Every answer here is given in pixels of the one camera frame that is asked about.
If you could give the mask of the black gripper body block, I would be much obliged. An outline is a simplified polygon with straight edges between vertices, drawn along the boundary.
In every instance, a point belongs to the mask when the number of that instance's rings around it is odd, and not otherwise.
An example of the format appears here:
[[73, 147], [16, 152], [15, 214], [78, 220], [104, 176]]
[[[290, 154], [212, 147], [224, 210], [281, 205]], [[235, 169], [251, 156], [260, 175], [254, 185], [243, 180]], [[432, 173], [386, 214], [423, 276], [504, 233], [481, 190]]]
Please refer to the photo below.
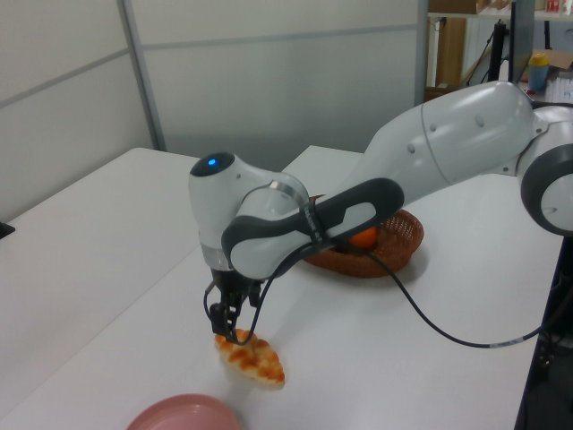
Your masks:
[[220, 293], [221, 305], [240, 310], [245, 300], [251, 307], [261, 304], [261, 280], [247, 278], [237, 271], [212, 269], [211, 274]]

